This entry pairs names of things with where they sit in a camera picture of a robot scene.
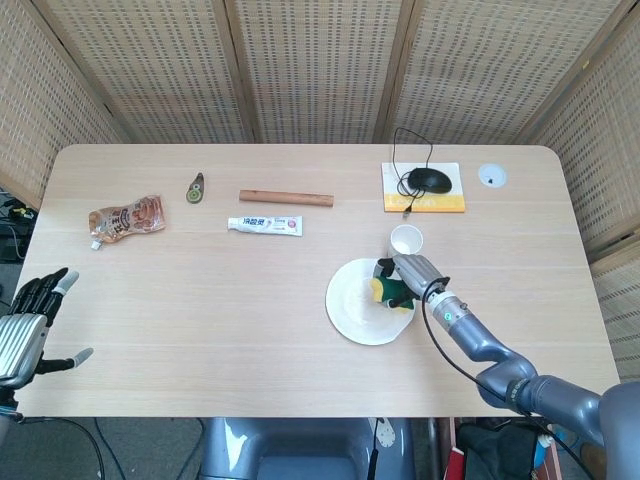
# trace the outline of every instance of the robotic arm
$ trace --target robotic arm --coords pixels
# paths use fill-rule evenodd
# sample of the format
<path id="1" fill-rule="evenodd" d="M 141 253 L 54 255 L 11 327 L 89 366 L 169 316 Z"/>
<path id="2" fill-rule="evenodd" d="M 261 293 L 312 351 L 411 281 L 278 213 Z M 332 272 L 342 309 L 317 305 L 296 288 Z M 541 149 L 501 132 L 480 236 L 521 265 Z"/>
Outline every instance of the robotic arm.
<path id="1" fill-rule="evenodd" d="M 0 444 L 12 421 L 22 419 L 14 398 L 16 390 L 36 374 L 78 367 L 93 353 L 87 348 L 73 358 L 43 358 L 49 328 L 77 279 L 78 272 L 67 268 L 42 279 L 34 278 L 20 289 L 7 314 L 0 317 Z"/>
<path id="2" fill-rule="evenodd" d="M 640 453 L 640 382 L 616 385 L 602 397 L 534 366 L 500 342 L 466 303 L 446 290 L 448 277 L 423 256 L 396 255 L 378 261 L 374 277 L 396 271 L 406 289 L 387 300 L 396 307 L 407 299 L 426 302 L 438 323 L 474 362 L 493 362 L 476 379 L 489 405 L 517 413 L 537 413 L 607 452 L 607 478 L 635 478 Z"/>

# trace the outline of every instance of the mouse cable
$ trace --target mouse cable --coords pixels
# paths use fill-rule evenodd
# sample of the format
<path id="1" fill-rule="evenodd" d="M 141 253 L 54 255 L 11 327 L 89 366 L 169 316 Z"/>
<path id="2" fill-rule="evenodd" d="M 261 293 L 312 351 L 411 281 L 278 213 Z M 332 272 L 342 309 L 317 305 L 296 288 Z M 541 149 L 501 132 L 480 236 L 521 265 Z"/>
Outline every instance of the mouse cable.
<path id="1" fill-rule="evenodd" d="M 391 154 L 391 164 L 393 165 L 393 170 L 396 172 L 396 176 L 398 177 L 398 183 L 396 184 L 396 191 L 398 192 L 399 195 L 403 197 L 411 198 L 411 203 L 409 203 L 409 206 L 404 210 L 404 213 L 402 215 L 403 218 L 407 218 L 411 213 L 413 202 L 415 202 L 419 198 L 424 197 L 424 194 L 426 193 L 426 191 L 420 188 L 411 189 L 411 190 L 409 189 L 409 184 L 407 182 L 407 179 L 409 178 L 409 174 L 411 173 L 411 171 L 405 172 L 403 175 L 400 175 L 398 173 L 398 167 L 396 166 L 396 145 L 398 143 L 397 142 L 398 132 L 400 131 L 411 133 L 412 135 L 415 135 L 416 137 L 423 140 L 427 145 L 429 145 L 429 154 L 427 155 L 425 168 L 429 166 L 429 160 L 431 159 L 431 154 L 433 154 L 433 142 L 423 137 L 419 133 L 416 133 L 413 130 L 409 130 L 408 128 L 397 127 L 393 132 L 393 153 Z"/>
<path id="2" fill-rule="evenodd" d="M 438 350 L 438 352 L 440 353 L 440 355 L 442 355 L 442 357 L 447 361 L 447 363 L 449 365 L 451 365 L 454 369 L 456 369 L 459 373 L 461 373 L 466 378 L 471 380 L 478 387 L 482 388 L 485 392 L 487 392 L 490 395 L 494 396 L 495 398 L 500 400 L 502 403 L 505 403 L 505 398 L 502 395 L 500 395 L 498 392 L 494 391 L 492 388 L 490 388 L 487 385 L 485 385 L 482 382 L 480 382 L 473 375 L 471 375 L 470 373 L 466 372 L 462 367 L 458 366 L 458 364 L 456 362 L 454 362 L 451 359 L 451 357 L 449 357 L 449 355 L 447 355 L 447 353 L 443 350 L 443 348 L 440 345 L 440 343 L 438 342 L 438 340 L 436 340 L 436 336 L 433 334 L 433 331 L 431 330 L 431 325 L 429 324 L 429 318 L 427 316 L 426 304 L 427 304 L 427 292 L 428 291 L 429 291 L 429 289 L 427 288 L 425 290 L 424 294 L 422 295 L 422 318 L 424 319 L 424 324 L 427 327 L 427 332 L 429 333 L 429 337 L 431 337 L 431 341 L 435 345 L 435 347 Z M 555 442 L 558 445 L 560 445 L 571 456 L 571 458 L 576 462 L 576 464 L 584 471 L 584 473 L 587 475 L 589 480 L 595 480 L 594 476 L 589 471 L 589 469 L 586 467 L 586 465 L 582 462 L 582 460 L 580 460 L 580 458 L 573 452 L 573 450 L 571 450 L 567 446 L 567 444 L 564 443 L 552 430 L 547 428 L 547 426 L 544 424 L 544 422 L 542 420 L 539 420 L 539 419 L 533 417 L 533 415 L 531 415 L 531 412 L 524 411 L 524 412 L 520 412 L 520 413 L 522 413 L 522 415 L 524 415 L 524 417 L 530 423 L 532 423 L 533 425 L 538 427 L 540 430 L 542 430 L 544 433 L 546 433 L 551 438 L 553 438 L 555 440 Z"/>

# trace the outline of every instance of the black cable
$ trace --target black cable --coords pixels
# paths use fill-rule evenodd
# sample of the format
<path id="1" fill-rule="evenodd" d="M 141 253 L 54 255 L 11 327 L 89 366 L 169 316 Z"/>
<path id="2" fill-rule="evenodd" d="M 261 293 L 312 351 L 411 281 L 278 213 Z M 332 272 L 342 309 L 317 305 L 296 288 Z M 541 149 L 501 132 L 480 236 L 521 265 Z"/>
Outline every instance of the black cable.
<path id="1" fill-rule="evenodd" d="M 378 423 L 380 418 L 376 417 L 376 425 L 373 427 L 373 449 L 371 450 L 371 457 L 369 457 L 369 470 L 367 471 L 367 480 L 375 480 L 376 478 L 376 465 L 378 463 Z"/>
<path id="2" fill-rule="evenodd" d="M 77 422 L 74 422 L 73 420 L 68 420 L 66 418 L 56 418 L 56 417 L 29 417 L 29 418 L 25 418 L 22 420 L 21 423 L 43 423 L 43 422 L 61 422 L 61 423 L 66 423 L 67 425 L 71 425 L 75 428 L 77 428 L 78 430 L 80 430 L 82 433 L 84 433 L 86 435 L 86 437 L 91 441 L 91 445 L 93 445 L 93 449 L 96 451 L 96 457 L 98 457 L 98 464 L 99 464 L 99 468 L 100 468 L 100 478 L 102 480 L 106 480 L 105 474 L 104 474 L 104 461 L 102 460 L 102 453 L 100 452 L 100 447 L 98 447 L 98 442 L 96 442 L 96 439 L 93 438 L 93 435 L 91 435 L 91 432 L 89 430 L 87 430 L 86 428 L 84 428 L 82 425 L 80 425 Z"/>
<path id="3" fill-rule="evenodd" d="M 398 194 L 402 195 L 403 197 L 411 198 L 411 203 L 404 211 L 405 214 L 408 214 L 411 212 L 411 207 L 413 207 L 413 202 L 415 202 L 419 198 L 424 197 L 426 191 L 420 188 L 409 190 L 409 184 L 407 183 L 407 179 L 409 178 L 409 174 L 411 172 L 405 172 L 402 176 L 398 173 L 398 168 L 396 167 L 396 145 L 397 145 L 397 138 L 398 138 L 399 131 L 411 133 L 412 135 L 415 135 L 416 137 L 420 138 L 421 140 L 423 140 L 425 143 L 429 145 L 429 155 L 427 155 L 427 161 L 425 162 L 425 167 L 429 166 L 429 160 L 431 159 L 431 154 L 433 153 L 433 142 L 423 137 L 419 133 L 416 133 L 413 130 L 409 130 L 408 128 L 397 127 L 393 132 L 393 153 L 391 154 L 391 164 L 393 165 L 393 170 L 396 172 L 396 176 L 398 177 L 398 183 L 396 184 L 396 190 L 398 191 Z"/>
<path id="4" fill-rule="evenodd" d="M 120 477 L 122 477 L 122 480 L 127 480 L 127 477 L 124 474 L 124 469 L 122 468 L 122 465 L 120 465 L 120 462 L 116 457 L 116 454 L 113 452 L 113 448 L 111 448 L 111 445 L 109 444 L 109 442 L 107 442 L 107 439 L 105 438 L 104 434 L 102 433 L 102 430 L 100 429 L 100 424 L 98 423 L 98 417 L 93 417 L 93 424 L 96 427 L 96 431 L 98 432 L 98 436 L 100 437 L 100 440 L 102 440 L 102 443 L 104 443 L 104 446 L 107 447 L 107 450 L 109 450 L 109 454 L 111 455 L 113 462 L 116 464 L 116 468 L 118 469 L 118 473 L 120 474 Z"/>
<path id="5" fill-rule="evenodd" d="M 438 340 L 436 340 L 436 337 L 433 334 L 433 331 L 431 330 L 431 325 L 429 324 L 429 318 L 427 316 L 426 303 L 427 303 L 427 294 L 429 293 L 429 291 L 430 291 L 430 288 L 427 288 L 425 290 L 424 294 L 422 295 L 422 317 L 424 318 L 424 324 L 427 327 L 427 332 L 429 333 L 429 337 L 431 337 L 431 341 L 436 346 L 436 349 L 438 350 L 438 352 L 440 352 L 440 355 L 442 355 L 442 357 L 447 361 L 447 363 L 449 365 L 451 365 L 454 369 L 456 369 L 459 373 L 464 375 L 466 378 L 471 380 L 478 387 L 482 388 L 484 391 L 486 391 L 490 395 L 493 395 L 498 400 L 500 400 L 501 402 L 505 403 L 505 398 L 502 395 L 500 395 L 498 392 L 495 392 L 493 389 L 489 388 L 488 386 L 484 385 L 482 382 L 478 381 L 471 374 L 469 374 L 466 371 L 464 371 L 453 360 L 451 360 L 449 355 L 447 355 L 446 352 L 442 349 L 442 347 L 440 346 L 440 343 L 438 343 Z M 560 445 L 562 448 L 564 448 L 567 451 L 567 453 L 571 456 L 571 458 L 573 458 L 573 460 L 576 462 L 576 464 L 584 471 L 584 473 L 587 475 L 589 480 L 595 480 L 593 475 L 589 471 L 589 469 L 586 467 L 586 465 L 584 463 L 582 463 L 582 460 L 580 460 L 580 458 L 573 452 L 573 450 L 571 450 L 567 446 L 566 443 L 564 443 L 562 440 L 560 440 L 560 438 L 558 438 L 558 436 L 555 433 L 553 433 L 551 430 L 549 430 L 541 420 L 539 421 L 537 418 L 533 417 L 533 415 L 531 415 L 531 412 L 526 412 L 525 411 L 525 412 L 521 412 L 521 413 L 531 423 L 533 423 L 535 426 L 540 428 L 540 430 L 545 432 L 547 435 L 551 436 L 551 438 L 553 438 L 556 441 L 556 443 L 558 443 L 558 445 Z"/>
<path id="6" fill-rule="evenodd" d="M 180 473 L 178 473 L 178 476 L 176 477 L 176 480 L 180 480 L 180 477 L 182 477 L 182 475 L 186 471 L 187 467 L 189 466 L 189 463 L 191 462 L 191 459 L 196 454 L 196 451 L 198 451 L 198 447 L 200 446 L 200 443 L 202 442 L 202 439 L 204 438 L 204 430 L 205 430 L 204 422 L 199 418 L 196 418 L 196 420 L 198 420 L 198 423 L 200 423 L 200 436 L 198 437 L 198 441 L 196 442 L 194 447 L 191 449 L 191 453 L 189 453 L 189 456 L 187 457 L 187 459 L 182 464 L 182 468 L 180 469 Z"/>
<path id="7" fill-rule="evenodd" d="M 18 234 L 16 233 L 16 229 L 13 228 L 12 225 L 6 223 L 0 223 L 0 226 L 7 227 L 9 230 L 11 230 L 11 234 L 13 235 L 14 248 L 16 250 L 16 257 L 18 257 L 19 260 L 24 260 L 26 252 L 24 255 L 20 253 L 20 249 L 18 248 Z"/>

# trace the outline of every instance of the green sponge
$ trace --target green sponge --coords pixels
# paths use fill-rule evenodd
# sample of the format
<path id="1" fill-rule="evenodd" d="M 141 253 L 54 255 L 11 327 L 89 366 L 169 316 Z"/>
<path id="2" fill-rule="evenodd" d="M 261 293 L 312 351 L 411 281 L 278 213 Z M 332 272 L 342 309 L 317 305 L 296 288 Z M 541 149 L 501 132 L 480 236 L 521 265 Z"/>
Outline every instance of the green sponge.
<path id="1" fill-rule="evenodd" d="M 373 277 L 369 281 L 373 290 L 373 300 L 375 302 L 386 302 L 396 298 L 406 298 L 411 295 L 411 290 L 402 280 L 392 280 L 385 277 Z M 413 310 L 413 300 L 401 303 L 397 308 Z"/>

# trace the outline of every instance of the paper cup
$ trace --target paper cup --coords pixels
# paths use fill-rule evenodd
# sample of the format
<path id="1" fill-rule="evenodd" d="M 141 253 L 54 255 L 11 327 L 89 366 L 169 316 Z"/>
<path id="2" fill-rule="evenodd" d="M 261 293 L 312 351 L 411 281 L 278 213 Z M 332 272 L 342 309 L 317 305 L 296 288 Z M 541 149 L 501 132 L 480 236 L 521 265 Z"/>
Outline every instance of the paper cup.
<path id="1" fill-rule="evenodd" d="M 422 248 L 422 233 L 413 225 L 398 225 L 391 232 L 389 256 L 398 254 L 413 255 Z"/>

